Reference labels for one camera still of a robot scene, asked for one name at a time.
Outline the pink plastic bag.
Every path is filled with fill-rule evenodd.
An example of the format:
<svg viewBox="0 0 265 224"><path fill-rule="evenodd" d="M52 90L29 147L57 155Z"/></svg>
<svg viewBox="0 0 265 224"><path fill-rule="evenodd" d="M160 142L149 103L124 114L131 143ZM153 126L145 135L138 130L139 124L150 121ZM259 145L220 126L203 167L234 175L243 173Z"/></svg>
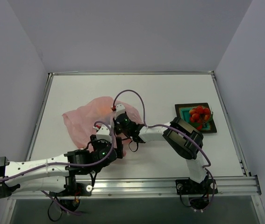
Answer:
<svg viewBox="0 0 265 224"><path fill-rule="evenodd" d="M88 145L88 143L90 142L90 136L97 132L94 128L94 123L96 121L102 121L112 126L115 115L115 112L111 111L108 115L100 116L98 114L98 108L108 106L111 109L113 103L115 103L115 105L123 104L126 108L128 117L137 124L143 124L139 111L135 107L119 100L114 101L114 99L109 96L95 98L88 104L62 115L69 136L77 149L87 149L90 152L93 151L93 147Z"/></svg>

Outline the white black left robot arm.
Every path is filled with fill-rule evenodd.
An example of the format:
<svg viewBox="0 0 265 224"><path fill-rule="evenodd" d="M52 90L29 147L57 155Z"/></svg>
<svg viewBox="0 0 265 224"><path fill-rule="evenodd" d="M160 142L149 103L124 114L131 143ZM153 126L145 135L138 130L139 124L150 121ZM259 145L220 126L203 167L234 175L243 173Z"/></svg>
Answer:
<svg viewBox="0 0 265 224"><path fill-rule="evenodd" d="M24 191L48 191L51 196L89 196L91 191L78 183L78 175L98 174L116 159L124 157L120 137L113 142L95 135L88 149L78 149L49 159L12 162L0 157L0 199Z"/></svg>

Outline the red fake berry cluster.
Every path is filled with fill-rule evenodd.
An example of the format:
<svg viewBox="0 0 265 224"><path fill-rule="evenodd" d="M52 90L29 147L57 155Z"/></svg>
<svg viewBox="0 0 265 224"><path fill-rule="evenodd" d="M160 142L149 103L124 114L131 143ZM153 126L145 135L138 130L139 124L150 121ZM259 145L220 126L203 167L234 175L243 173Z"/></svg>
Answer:
<svg viewBox="0 0 265 224"><path fill-rule="evenodd" d="M198 131L211 131L214 126L213 112L208 107L199 105L189 111L189 123Z"/></svg>

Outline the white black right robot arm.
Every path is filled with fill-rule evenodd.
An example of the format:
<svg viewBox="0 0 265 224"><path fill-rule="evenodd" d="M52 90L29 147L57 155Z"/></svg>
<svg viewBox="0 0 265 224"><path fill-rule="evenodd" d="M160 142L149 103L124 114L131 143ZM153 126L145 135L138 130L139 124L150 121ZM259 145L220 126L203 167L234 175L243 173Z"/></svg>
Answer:
<svg viewBox="0 0 265 224"><path fill-rule="evenodd" d="M166 141L174 151L186 159L189 179L201 183L208 176L210 159L202 150L203 135L179 117L166 124L145 126L132 121L127 113L113 119L115 133L124 134L136 144L152 141Z"/></svg>

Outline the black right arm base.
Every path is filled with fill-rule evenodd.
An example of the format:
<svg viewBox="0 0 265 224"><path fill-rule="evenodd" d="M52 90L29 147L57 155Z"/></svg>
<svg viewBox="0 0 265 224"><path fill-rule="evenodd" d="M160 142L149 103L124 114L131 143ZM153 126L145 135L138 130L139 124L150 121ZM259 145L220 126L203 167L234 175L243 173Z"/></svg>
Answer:
<svg viewBox="0 0 265 224"><path fill-rule="evenodd" d="M218 189L216 185L216 181L212 180L209 177L205 177L205 179L201 183L197 183L190 178L188 179L177 179L175 180L176 191L177 194L181 195L204 195L204 194L217 194Z"/></svg>

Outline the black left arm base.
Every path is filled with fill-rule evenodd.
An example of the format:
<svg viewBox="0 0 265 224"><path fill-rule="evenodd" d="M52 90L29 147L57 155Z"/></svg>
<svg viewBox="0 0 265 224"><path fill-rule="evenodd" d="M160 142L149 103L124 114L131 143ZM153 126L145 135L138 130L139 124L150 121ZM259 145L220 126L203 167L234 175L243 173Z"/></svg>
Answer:
<svg viewBox="0 0 265 224"><path fill-rule="evenodd" d="M93 187L87 182L71 182L62 184L61 190L50 191L50 196L66 197L66 196L91 196Z"/></svg>

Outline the orange fake fruit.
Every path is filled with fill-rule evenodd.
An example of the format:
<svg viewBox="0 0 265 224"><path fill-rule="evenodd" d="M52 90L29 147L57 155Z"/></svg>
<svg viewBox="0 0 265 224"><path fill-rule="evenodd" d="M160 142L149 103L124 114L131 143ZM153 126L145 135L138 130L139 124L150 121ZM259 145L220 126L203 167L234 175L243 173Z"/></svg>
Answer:
<svg viewBox="0 0 265 224"><path fill-rule="evenodd" d="M111 112L111 109L110 107L105 107L105 106L102 106L102 107L99 107L98 108L98 114L100 116L105 116L105 115L108 115L109 113Z"/></svg>

